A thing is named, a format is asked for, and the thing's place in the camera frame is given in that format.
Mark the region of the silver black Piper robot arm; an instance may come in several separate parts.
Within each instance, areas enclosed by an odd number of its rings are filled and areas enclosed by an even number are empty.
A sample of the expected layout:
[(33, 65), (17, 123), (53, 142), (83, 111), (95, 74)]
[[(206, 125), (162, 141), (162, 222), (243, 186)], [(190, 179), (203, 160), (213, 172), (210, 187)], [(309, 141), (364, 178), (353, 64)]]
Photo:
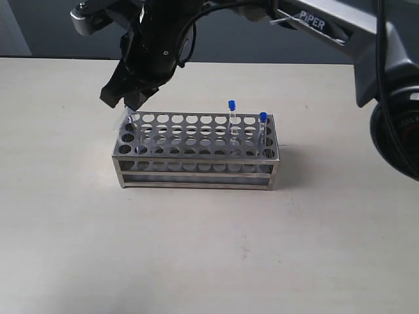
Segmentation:
[(408, 1), (110, 1), (105, 18), (126, 33), (101, 100), (141, 107), (185, 65), (181, 51), (196, 22), (226, 9), (305, 31), (347, 54), (358, 106), (378, 103), (370, 127), (377, 151), (418, 178), (418, 5)]

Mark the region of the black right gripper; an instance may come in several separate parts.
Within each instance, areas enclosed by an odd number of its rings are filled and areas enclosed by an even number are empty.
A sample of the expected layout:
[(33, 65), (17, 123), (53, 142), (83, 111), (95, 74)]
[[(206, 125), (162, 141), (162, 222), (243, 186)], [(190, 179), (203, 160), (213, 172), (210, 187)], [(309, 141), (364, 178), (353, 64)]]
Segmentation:
[(203, 1), (146, 1), (127, 32), (122, 59), (100, 99), (115, 108), (123, 98), (126, 107), (138, 110), (171, 79), (175, 71), (177, 40)]

